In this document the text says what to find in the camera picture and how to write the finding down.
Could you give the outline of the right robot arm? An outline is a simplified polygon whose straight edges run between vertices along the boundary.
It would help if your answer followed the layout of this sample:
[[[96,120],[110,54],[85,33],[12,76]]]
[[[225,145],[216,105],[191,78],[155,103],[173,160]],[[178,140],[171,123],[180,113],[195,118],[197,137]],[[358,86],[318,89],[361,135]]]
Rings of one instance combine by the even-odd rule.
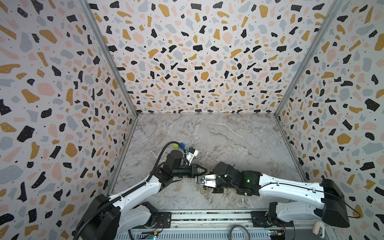
[[[350,221],[345,196],[329,179],[321,183],[302,183],[278,179],[255,171],[238,171],[220,162],[214,170],[214,193],[234,189],[241,196],[273,197],[263,220],[271,226],[297,220],[316,220],[339,228],[349,228]]]

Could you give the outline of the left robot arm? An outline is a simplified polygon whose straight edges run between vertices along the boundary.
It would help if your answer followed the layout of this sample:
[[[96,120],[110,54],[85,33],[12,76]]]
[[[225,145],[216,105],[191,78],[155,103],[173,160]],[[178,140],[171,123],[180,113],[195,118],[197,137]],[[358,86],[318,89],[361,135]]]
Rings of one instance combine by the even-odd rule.
[[[95,197],[73,232],[74,239],[113,240],[138,226],[156,226],[159,211],[146,199],[174,183],[175,177],[195,178],[205,174],[206,168],[192,162],[198,154],[194,148],[185,153],[172,150],[166,161],[143,181],[118,194]]]

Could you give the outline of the white clip device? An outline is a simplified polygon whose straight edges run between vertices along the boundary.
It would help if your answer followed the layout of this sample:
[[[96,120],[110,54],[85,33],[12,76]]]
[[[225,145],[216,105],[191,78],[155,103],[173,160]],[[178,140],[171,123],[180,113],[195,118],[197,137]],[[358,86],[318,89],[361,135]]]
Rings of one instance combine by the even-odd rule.
[[[319,236],[321,239],[325,238],[325,224],[321,221],[318,221],[314,224],[312,233],[316,236]]]

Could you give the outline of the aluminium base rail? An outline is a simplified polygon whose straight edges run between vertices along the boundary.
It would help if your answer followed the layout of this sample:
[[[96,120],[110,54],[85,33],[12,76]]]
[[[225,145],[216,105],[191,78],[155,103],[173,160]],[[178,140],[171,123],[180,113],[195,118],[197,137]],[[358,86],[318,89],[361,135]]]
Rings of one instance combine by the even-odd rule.
[[[135,227],[117,240],[341,240],[338,229],[325,225],[325,238],[312,233],[316,220],[271,226],[265,210],[165,210],[152,229]]]

